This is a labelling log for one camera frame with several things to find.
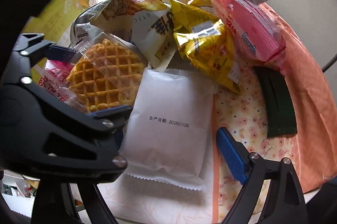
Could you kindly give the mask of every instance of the orange stripe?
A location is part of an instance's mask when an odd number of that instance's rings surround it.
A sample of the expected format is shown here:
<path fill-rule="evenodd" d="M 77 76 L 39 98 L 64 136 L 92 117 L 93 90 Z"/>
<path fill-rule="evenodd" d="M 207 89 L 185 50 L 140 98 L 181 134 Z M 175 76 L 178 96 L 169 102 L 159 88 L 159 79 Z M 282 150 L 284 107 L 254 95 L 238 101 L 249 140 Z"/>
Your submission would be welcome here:
<path fill-rule="evenodd" d="M 219 154 L 216 146 L 216 131 L 218 130 L 218 123 L 216 120 L 215 102 L 218 96 L 213 96 L 212 109 L 212 138 L 213 138 L 213 218 L 212 223 L 218 223 L 219 219 Z"/>

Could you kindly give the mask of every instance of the waffle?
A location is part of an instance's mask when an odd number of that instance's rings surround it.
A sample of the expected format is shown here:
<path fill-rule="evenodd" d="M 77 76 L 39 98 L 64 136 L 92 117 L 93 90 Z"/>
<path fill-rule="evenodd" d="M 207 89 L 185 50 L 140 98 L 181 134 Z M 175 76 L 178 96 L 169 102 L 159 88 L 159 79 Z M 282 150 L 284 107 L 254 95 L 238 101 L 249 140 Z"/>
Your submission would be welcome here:
<path fill-rule="evenodd" d="M 71 70 L 69 89 L 88 112 L 134 103 L 145 65 L 119 43 L 104 39 L 88 49 Z"/>

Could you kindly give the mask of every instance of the white packet with production date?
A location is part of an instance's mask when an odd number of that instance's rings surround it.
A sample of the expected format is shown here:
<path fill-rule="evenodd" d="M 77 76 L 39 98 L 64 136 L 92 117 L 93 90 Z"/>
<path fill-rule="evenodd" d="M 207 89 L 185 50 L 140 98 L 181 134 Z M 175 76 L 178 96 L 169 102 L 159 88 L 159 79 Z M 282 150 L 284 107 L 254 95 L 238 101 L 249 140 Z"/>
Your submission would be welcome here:
<path fill-rule="evenodd" d="M 201 190 L 214 81 L 199 72 L 145 69 L 120 154 L 127 175 Z"/>

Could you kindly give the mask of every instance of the blue rubber fingertip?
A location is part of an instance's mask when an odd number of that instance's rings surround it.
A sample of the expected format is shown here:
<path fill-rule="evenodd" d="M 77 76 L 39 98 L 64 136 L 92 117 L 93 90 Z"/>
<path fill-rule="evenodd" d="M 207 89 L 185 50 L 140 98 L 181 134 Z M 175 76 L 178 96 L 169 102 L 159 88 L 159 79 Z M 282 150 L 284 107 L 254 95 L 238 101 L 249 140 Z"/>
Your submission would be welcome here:
<path fill-rule="evenodd" d="M 244 185 L 248 179 L 245 163 L 221 128 L 216 132 L 216 144 L 234 179 Z"/>

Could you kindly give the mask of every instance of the orange cloth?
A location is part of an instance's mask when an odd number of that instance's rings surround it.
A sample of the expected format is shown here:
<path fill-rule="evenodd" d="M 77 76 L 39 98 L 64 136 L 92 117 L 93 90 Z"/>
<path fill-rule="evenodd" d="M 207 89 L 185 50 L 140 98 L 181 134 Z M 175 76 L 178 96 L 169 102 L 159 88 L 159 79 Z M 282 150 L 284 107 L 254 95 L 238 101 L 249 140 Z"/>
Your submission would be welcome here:
<path fill-rule="evenodd" d="M 296 172 L 306 193 L 337 175 L 337 109 L 321 68 L 299 37 L 269 5 L 260 7 L 286 40 L 284 75 L 298 131 Z"/>

